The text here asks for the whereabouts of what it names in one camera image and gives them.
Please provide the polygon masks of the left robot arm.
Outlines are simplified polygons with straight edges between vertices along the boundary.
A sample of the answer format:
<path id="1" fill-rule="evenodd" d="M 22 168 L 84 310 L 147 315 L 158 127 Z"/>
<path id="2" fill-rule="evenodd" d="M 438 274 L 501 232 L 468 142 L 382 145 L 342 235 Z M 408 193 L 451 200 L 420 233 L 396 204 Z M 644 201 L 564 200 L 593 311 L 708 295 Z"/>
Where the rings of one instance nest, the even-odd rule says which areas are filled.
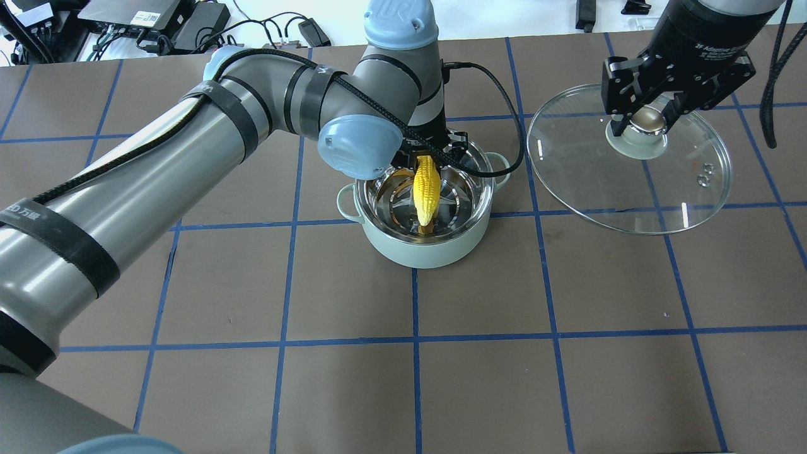
<path id="1" fill-rule="evenodd" d="M 66 183 L 2 210 L 2 452 L 176 453 L 38 381 L 64 328 L 273 132 L 315 141 L 355 179 L 391 166 L 442 111 L 429 1 L 372 1 L 345 74 L 228 46 L 176 106 Z"/>

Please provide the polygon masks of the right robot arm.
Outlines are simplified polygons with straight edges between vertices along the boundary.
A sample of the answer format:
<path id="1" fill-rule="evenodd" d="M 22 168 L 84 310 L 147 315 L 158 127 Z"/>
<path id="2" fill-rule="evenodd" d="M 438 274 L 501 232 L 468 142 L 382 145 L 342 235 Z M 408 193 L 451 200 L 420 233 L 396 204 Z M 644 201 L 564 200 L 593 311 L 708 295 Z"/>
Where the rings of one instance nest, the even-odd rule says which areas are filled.
<path id="1" fill-rule="evenodd" d="M 682 115 L 707 111 L 729 97 L 756 69 L 747 47 L 778 10 L 779 1 L 671 1 L 648 46 L 634 59 L 609 57 L 603 63 L 603 108 L 615 116 L 611 132 L 620 137 L 629 122 L 666 92 L 666 129 Z"/>

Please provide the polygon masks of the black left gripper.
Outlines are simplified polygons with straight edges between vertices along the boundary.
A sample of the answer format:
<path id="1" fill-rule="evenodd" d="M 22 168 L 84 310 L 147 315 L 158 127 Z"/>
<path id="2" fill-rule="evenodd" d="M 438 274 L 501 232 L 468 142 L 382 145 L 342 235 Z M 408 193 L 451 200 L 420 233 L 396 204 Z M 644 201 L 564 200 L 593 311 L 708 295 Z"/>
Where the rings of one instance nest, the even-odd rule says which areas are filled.
<path id="1" fill-rule="evenodd" d="M 400 149 L 394 155 L 394 168 L 391 169 L 390 183 L 413 183 L 415 171 L 409 168 L 416 167 L 416 158 L 420 155 L 429 155 L 435 161 L 438 172 L 444 168 L 455 168 L 461 172 L 466 170 L 462 164 L 469 149 L 466 132 L 438 127 L 435 133 L 415 130 L 424 141 L 404 134 Z"/>

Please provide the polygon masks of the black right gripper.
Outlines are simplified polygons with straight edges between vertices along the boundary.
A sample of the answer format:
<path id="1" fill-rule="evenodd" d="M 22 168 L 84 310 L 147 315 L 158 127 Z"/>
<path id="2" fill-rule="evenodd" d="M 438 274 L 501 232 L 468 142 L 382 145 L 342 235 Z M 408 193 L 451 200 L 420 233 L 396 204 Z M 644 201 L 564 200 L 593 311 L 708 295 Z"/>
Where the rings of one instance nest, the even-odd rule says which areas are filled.
<path id="1" fill-rule="evenodd" d="M 643 106 L 671 92 L 662 116 L 672 130 L 681 116 L 712 109 L 755 75 L 743 47 L 719 49 L 674 32 L 653 37 L 634 59 L 606 59 L 601 98 L 605 112 L 614 115 L 610 131 L 620 137 Z"/>

